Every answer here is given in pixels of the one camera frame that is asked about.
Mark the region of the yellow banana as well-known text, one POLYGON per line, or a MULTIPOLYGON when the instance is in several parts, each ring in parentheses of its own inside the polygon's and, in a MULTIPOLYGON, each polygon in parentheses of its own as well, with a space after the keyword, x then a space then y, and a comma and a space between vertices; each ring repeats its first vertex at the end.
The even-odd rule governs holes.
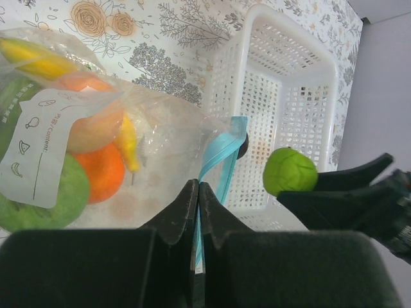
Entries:
MULTIPOLYGON (((88 73, 87 67, 82 69, 80 64, 73 60, 44 46, 18 38, 2 37, 1 54, 9 64, 15 65, 17 70, 49 81, 55 81, 58 77, 68 73, 88 73)), ((120 131, 113 141, 127 169, 131 173, 138 171, 136 129, 125 111, 120 131)))

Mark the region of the peach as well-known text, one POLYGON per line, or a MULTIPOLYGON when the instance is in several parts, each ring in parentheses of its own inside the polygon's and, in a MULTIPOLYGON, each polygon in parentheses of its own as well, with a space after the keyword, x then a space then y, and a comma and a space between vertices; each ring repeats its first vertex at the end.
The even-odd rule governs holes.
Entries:
MULTIPOLYGON (((55 85, 59 89, 75 92, 116 91, 108 82, 93 73, 86 72, 64 74, 55 80, 55 85)), ((124 108, 120 100, 115 100, 97 114, 75 121, 69 134, 67 150, 74 153, 87 153, 108 145, 118 135, 123 116, 124 108)))

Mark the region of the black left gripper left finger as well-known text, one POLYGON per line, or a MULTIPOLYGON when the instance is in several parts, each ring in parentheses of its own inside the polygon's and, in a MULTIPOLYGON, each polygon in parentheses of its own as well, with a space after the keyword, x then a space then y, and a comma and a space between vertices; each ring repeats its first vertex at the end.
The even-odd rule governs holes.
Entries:
POLYGON ((1 245, 2 307, 192 307, 198 182, 134 229, 26 230, 1 245))

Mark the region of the green starfruit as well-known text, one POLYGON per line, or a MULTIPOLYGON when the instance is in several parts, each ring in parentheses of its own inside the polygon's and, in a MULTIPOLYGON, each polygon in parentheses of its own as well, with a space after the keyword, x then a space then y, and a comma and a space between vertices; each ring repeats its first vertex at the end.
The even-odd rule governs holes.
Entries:
POLYGON ((42 89, 41 84, 25 76, 16 76, 1 88, 1 160, 22 112, 20 102, 29 101, 42 89))

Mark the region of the clear zip top bag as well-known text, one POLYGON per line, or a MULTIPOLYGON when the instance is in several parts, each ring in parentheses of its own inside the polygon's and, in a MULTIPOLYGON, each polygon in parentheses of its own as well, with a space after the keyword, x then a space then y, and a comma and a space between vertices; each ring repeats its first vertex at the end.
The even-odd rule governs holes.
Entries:
POLYGON ((116 90, 59 89, 54 81, 17 70, 1 54, 1 88, 16 76, 43 86, 20 102, 22 112, 1 160, 2 237, 21 230, 140 227, 192 178, 207 180, 218 200, 225 200, 246 138, 246 117, 215 117, 185 99, 108 76, 95 54, 72 35, 14 28, 3 30, 2 37, 44 46, 116 90), (123 160, 125 177, 117 193, 88 204, 89 181, 67 150, 69 134, 75 121, 115 100, 136 129, 139 170, 131 173, 123 160))

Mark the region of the orange mandarin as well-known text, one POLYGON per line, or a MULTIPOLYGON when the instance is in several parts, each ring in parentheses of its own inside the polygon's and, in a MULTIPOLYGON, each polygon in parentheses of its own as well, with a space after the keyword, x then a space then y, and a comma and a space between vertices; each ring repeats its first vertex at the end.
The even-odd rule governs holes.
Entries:
POLYGON ((117 193, 125 177, 125 165, 113 142, 96 151, 73 153, 73 156, 89 181, 88 204, 103 202, 117 193))

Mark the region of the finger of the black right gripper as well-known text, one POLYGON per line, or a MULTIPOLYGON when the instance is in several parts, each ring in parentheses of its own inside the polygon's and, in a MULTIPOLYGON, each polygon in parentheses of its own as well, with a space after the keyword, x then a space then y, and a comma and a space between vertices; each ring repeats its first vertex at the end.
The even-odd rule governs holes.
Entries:
POLYGON ((394 157, 384 153, 358 167, 319 173, 316 191, 349 191, 366 187, 393 162, 394 157))
POLYGON ((286 191, 277 200, 310 230, 370 231, 401 212, 404 195, 404 185, 380 182, 350 191, 286 191))

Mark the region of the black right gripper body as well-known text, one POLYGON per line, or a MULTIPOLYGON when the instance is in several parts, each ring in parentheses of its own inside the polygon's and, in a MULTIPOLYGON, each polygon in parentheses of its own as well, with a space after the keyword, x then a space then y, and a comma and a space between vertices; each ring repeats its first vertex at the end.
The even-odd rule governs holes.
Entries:
POLYGON ((384 179, 389 185, 388 200, 377 212, 371 237, 390 253, 410 262, 410 172, 395 170, 384 179))

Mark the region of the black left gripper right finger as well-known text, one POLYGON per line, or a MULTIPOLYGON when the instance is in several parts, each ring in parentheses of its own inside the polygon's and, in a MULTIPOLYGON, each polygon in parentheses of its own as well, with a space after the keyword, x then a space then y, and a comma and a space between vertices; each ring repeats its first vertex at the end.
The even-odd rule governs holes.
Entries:
POLYGON ((207 307, 401 307, 371 241, 358 232, 255 232, 209 184, 198 193, 207 307))

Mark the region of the dark mangosteen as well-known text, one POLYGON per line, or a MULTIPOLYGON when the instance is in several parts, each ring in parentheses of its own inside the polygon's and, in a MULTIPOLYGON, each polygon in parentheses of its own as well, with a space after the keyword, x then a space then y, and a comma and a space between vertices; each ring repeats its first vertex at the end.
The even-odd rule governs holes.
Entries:
POLYGON ((239 150, 238 150, 238 156, 237 159, 241 159, 247 152, 249 148, 249 135, 246 133, 246 138, 245 141, 243 142, 243 144, 240 146, 239 150))

